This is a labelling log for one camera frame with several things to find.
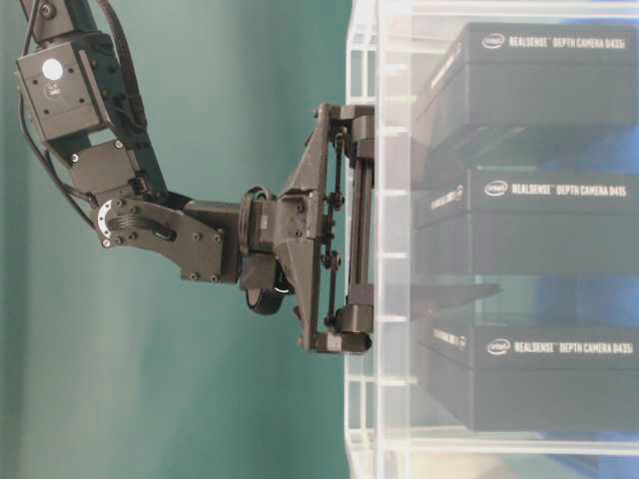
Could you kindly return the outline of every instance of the black cable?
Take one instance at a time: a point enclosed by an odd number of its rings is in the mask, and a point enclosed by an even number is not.
[[[24,57],[29,53],[29,47],[31,46],[31,38],[33,37],[33,29],[36,25],[36,19],[38,18],[38,8],[40,8],[40,0],[33,0],[31,6],[31,13],[29,15],[29,22],[27,24],[27,34],[24,38],[24,45],[22,47],[22,56]]]
[[[45,159],[47,161],[48,169],[51,171],[53,176],[56,178],[56,180],[54,180],[54,182],[56,184],[61,184],[62,187],[64,188],[64,190],[69,195],[71,195],[74,198],[77,198],[78,200],[82,200],[83,202],[87,202],[89,205],[91,205],[92,208],[97,208],[98,207],[98,202],[97,202],[96,198],[93,195],[91,195],[90,193],[82,193],[80,190],[78,190],[76,188],[73,188],[71,185],[63,183],[62,180],[60,180],[60,176],[56,172],[56,169],[55,169],[55,167],[53,165],[53,162],[51,161],[51,154],[49,153],[49,150],[45,150],[44,157],[45,157]]]
[[[142,101],[142,95],[140,94],[140,85],[138,84],[138,77],[136,75],[136,69],[133,64],[133,57],[131,56],[131,49],[129,48],[129,42],[127,36],[124,33],[120,19],[114,8],[109,3],[109,0],[96,0],[98,6],[102,9],[102,13],[107,19],[109,29],[113,35],[113,40],[118,52],[118,58],[120,59],[120,65],[122,67],[122,78],[124,81],[127,96],[129,97],[129,103],[133,110],[136,123],[138,123],[143,130],[147,128],[147,116],[144,110],[144,103]]]
[[[67,190],[65,188],[64,183],[62,183],[60,178],[58,178],[58,176],[56,175],[55,171],[52,171],[52,170],[49,169],[49,164],[48,164],[48,161],[47,161],[47,158],[45,157],[45,155],[43,155],[42,152],[40,150],[38,150],[38,147],[36,146],[36,143],[34,142],[33,137],[31,136],[31,134],[29,133],[29,131],[27,129],[27,122],[26,122],[26,119],[25,119],[25,112],[24,112],[24,98],[22,97],[22,95],[20,95],[20,108],[19,108],[19,110],[20,110],[20,114],[19,114],[20,115],[20,130],[22,131],[22,134],[24,135],[24,137],[27,139],[27,143],[28,143],[29,147],[31,147],[31,150],[33,151],[34,155],[38,158],[38,160],[40,160],[40,163],[42,164],[42,166],[44,167],[45,171],[49,175],[49,178],[51,178],[51,180],[53,180],[53,183],[58,188],[60,193],[62,193],[64,198],[67,199],[67,202],[69,202],[71,207],[78,213],[78,215],[80,215],[80,218],[82,219],[82,221],[84,223],[86,223],[87,226],[91,230],[94,230],[95,227],[93,226],[93,222],[89,219],[87,214],[78,206],[78,204],[73,200],[73,198],[71,198],[71,196],[69,195],[69,192],[67,192]]]
[[[25,36],[24,45],[22,48],[23,57],[29,53],[29,47],[31,46],[31,39],[33,38],[33,29],[35,27],[39,6],[40,6],[40,0],[34,0],[33,6],[31,8],[31,14],[29,15],[29,22],[27,25],[27,34]],[[29,133],[29,129],[27,127],[27,121],[25,117],[24,97],[22,93],[20,94],[18,110],[19,110],[18,120],[19,120],[20,131],[22,132],[25,139],[27,140],[27,144],[29,145],[33,153],[35,154],[36,158],[38,158],[41,165],[43,166],[43,168],[45,169],[45,171],[51,178],[51,180],[53,180],[53,183],[56,185],[60,193],[62,193],[62,195],[67,199],[71,207],[78,213],[78,215],[80,215],[80,218],[82,219],[82,221],[85,222],[89,226],[89,228],[91,228],[91,230],[94,230],[95,227],[93,226],[93,222],[89,219],[87,214],[78,206],[78,204],[71,198],[70,192],[67,190],[67,188],[72,188],[72,187],[69,187],[68,185],[65,185],[64,183],[62,183],[62,181],[56,174],[55,170],[53,169],[53,164],[51,164],[51,159],[48,156],[49,153],[47,152],[45,156],[45,154],[43,154],[40,151],[40,149],[38,149],[38,146],[33,140],[33,137]]]

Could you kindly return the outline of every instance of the transparent shelf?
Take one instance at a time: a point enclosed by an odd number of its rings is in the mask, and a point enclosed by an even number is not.
[[[352,478],[639,477],[637,26],[635,2],[353,0],[346,99],[377,137]]]

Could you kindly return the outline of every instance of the cable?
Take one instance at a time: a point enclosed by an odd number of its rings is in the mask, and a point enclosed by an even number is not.
[[[31,46],[31,38],[33,37],[33,29],[36,25],[36,18],[38,18],[38,8],[40,8],[40,0],[33,0],[31,6],[31,13],[29,15],[29,22],[27,24],[27,34],[24,38],[24,46],[22,47],[22,56],[24,57],[29,53],[29,47]]]
[[[38,150],[38,147],[33,141],[33,137],[31,137],[31,134],[29,133],[27,129],[27,122],[26,122],[25,113],[24,113],[24,98],[22,97],[22,95],[20,95],[19,110],[20,110],[20,130],[22,131],[22,134],[24,135],[24,137],[27,139],[27,143],[29,147],[31,147],[31,150],[33,151],[34,155],[38,158],[38,160],[40,160],[40,163],[42,164],[45,171],[49,175],[49,178],[53,180],[53,183],[58,188],[58,190],[60,190],[60,193],[62,193],[64,198],[67,199],[67,202],[69,202],[71,207],[78,213],[78,215],[80,215],[80,218],[82,219],[82,221],[86,223],[91,230],[94,230],[95,227],[93,226],[93,222],[89,219],[87,214],[78,206],[78,204],[74,202],[73,199],[71,198],[66,188],[68,187],[68,185],[65,185],[64,183],[62,183],[60,178],[58,178],[58,176],[56,175],[55,171],[49,169],[49,162],[51,160],[50,159],[47,160],[47,157],[40,150]]]
[[[113,40],[118,52],[118,58],[120,59],[122,67],[122,78],[136,123],[139,124],[143,130],[146,130],[148,125],[147,116],[144,110],[144,103],[142,101],[142,95],[140,94],[140,85],[138,84],[138,77],[133,64],[133,58],[131,56],[131,50],[129,49],[127,36],[125,35],[120,19],[109,3],[109,0],[96,0],[96,3],[102,9],[102,13],[107,19],[109,29],[113,35]]]

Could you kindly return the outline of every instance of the robotic arm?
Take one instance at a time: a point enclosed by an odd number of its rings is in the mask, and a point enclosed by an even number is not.
[[[370,348],[372,286],[368,251],[373,188],[372,107],[316,110],[306,150],[279,195],[250,188],[238,204],[196,201],[167,189],[147,131],[142,97],[126,37],[108,0],[96,0],[111,36],[98,31],[87,0],[20,0],[28,19],[18,59],[20,123],[58,189],[104,248],[155,251],[182,279],[239,283],[250,309],[279,310],[297,297],[300,346],[317,352]],[[31,42],[38,48],[30,53]],[[25,109],[43,150],[33,140]],[[110,133],[108,141],[92,134]],[[328,146],[336,178],[327,190]],[[332,249],[334,213],[343,205],[342,156],[354,170],[352,235],[346,305],[335,311],[340,257]],[[63,183],[52,157],[67,169]],[[90,207],[86,213],[77,201]],[[320,271],[330,273],[329,305],[319,331]]]

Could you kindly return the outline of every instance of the bolt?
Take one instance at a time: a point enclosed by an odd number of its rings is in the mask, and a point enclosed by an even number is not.
[[[40,6],[40,15],[42,15],[47,20],[51,20],[53,17],[56,16],[56,8],[49,3],[43,3]]]

